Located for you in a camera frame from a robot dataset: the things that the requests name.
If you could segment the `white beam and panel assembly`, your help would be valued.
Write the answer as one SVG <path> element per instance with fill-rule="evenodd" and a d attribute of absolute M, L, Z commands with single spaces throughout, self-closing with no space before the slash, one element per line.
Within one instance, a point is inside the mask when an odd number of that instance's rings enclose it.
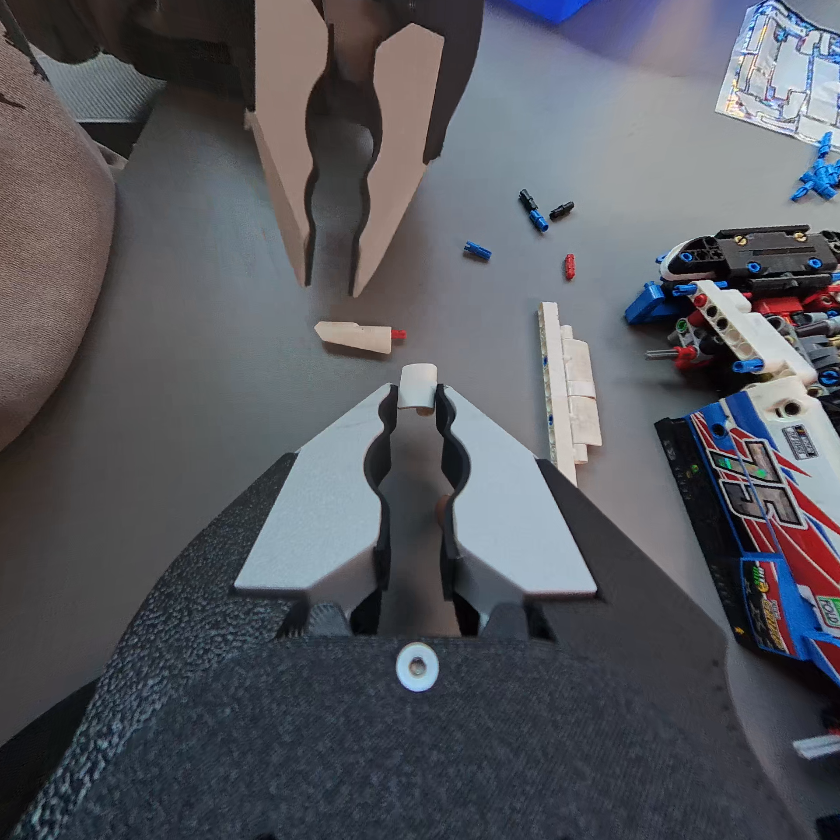
<path fill-rule="evenodd" d="M 602 446 L 590 349 L 561 323 L 557 303 L 542 301 L 538 322 L 549 457 L 577 486 L 577 468 L 587 464 L 590 448 Z"/>

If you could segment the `cluster of blue pins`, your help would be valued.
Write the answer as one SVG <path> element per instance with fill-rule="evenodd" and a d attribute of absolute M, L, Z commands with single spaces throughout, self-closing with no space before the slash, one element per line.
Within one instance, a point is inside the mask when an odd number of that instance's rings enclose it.
<path fill-rule="evenodd" d="M 799 181 L 801 186 L 791 195 L 794 203 L 802 200 L 809 193 L 814 193 L 826 201 L 831 201 L 837 194 L 839 185 L 839 159 L 827 160 L 833 151 L 833 131 L 824 133 L 817 145 L 815 160 L 804 172 Z"/>

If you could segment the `grey desk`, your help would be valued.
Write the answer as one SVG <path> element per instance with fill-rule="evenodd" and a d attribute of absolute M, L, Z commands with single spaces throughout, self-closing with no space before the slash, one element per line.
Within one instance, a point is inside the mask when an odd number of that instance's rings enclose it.
<path fill-rule="evenodd" d="M 537 307 L 557 301 L 590 344 L 599 394 L 603 446 L 581 489 L 723 627 L 744 731 L 813 838 L 838 809 L 838 769 L 798 760 L 791 741 L 818 729 L 825 701 L 733 642 L 654 431 L 713 394 L 646 361 L 661 339 L 623 316 L 684 239 L 838 227 L 838 201 L 789 200 L 810 144 L 715 111 L 751 4 L 592 2 L 547 28 L 488 3 L 443 153 L 356 300 L 345 272 L 368 135 L 318 128 L 322 230 L 303 290 L 242 112 L 170 88 L 119 178 L 112 261 L 77 360 L 2 453 L 2 742 L 99 677 L 165 567 L 229 502 L 404 364 L 436 364 L 546 456 Z M 407 338 L 388 355 L 343 349 L 319 339 L 320 321 Z"/>

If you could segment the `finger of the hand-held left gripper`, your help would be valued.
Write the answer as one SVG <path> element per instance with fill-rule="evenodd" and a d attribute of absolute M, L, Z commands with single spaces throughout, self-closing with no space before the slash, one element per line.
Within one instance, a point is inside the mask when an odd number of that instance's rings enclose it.
<path fill-rule="evenodd" d="M 372 279 L 426 172 L 425 145 L 444 44 L 443 36 L 409 24 L 375 52 L 381 141 L 365 181 L 369 212 L 359 237 L 354 298 Z"/>
<path fill-rule="evenodd" d="M 311 199 L 317 179 L 308 111 L 328 58 L 329 29 L 314 2 L 255 2 L 255 106 L 248 125 L 281 240 L 301 287 L 311 283 Z"/>

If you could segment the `small white connector brick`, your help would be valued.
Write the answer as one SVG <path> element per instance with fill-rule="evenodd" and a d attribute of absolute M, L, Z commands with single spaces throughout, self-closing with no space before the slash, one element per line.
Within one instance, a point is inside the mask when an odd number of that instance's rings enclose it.
<path fill-rule="evenodd" d="M 403 366 L 397 409 L 414 410 L 421 417 L 433 415 L 437 386 L 438 368 L 435 364 L 414 363 Z"/>

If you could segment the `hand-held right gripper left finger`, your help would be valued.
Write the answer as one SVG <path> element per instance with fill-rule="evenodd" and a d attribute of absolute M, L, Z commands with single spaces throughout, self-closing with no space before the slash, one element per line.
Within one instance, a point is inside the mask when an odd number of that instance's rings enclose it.
<path fill-rule="evenodd" d="M 352 634 L 377 634 L 392 560 L 381 483 L 396 415 L 397 387 L 386 383 L 299 448 L 234 582 L 238 594 L 306 613 L 333 604 Z"/>

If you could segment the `colourful printed sheet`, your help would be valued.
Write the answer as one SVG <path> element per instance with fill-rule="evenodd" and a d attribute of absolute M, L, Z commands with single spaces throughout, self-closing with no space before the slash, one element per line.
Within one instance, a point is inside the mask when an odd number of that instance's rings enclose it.
<path fill-rule="evenodd" d="M 806 144 L 830 132 L 838 151 L 838 27 L 814 24 L 785 2 L 750 6 L 715 111 Z"/>

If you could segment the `white curved panel brick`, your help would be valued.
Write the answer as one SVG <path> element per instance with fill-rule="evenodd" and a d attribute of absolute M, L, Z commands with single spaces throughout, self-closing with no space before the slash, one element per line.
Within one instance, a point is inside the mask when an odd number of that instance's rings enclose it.
<path fill-rule="evenodd" d="M 391 327 L 366 326 L 356 322 L 320 321 L 314 325 L 314 331 L 323 343 L 380 355 L 392 352 L 395 337 Z"/>

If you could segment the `toy brick race car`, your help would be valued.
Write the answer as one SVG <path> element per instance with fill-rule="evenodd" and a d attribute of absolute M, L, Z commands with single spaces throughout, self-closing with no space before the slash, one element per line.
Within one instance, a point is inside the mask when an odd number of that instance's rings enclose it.
<path fill-rule="evenodd" d="M 839 678 L 835 230 L 725 228 L 658 258 L 625 310 L 718 399 L 654 428 L 737 641 Z"/>

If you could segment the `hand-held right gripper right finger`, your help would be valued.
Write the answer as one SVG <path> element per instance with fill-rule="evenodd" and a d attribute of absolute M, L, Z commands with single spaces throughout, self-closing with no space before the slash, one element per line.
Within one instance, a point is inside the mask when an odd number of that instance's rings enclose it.
<path fill-rule="evenodd" d="M 440 576 L 462 636 L 478 636 L 499 606 L 590 600 L 597 583 L 574 539 L 546 459 L 452 386 L 435 393 L 441 470 L 451 490 L 440 517 Z"/>

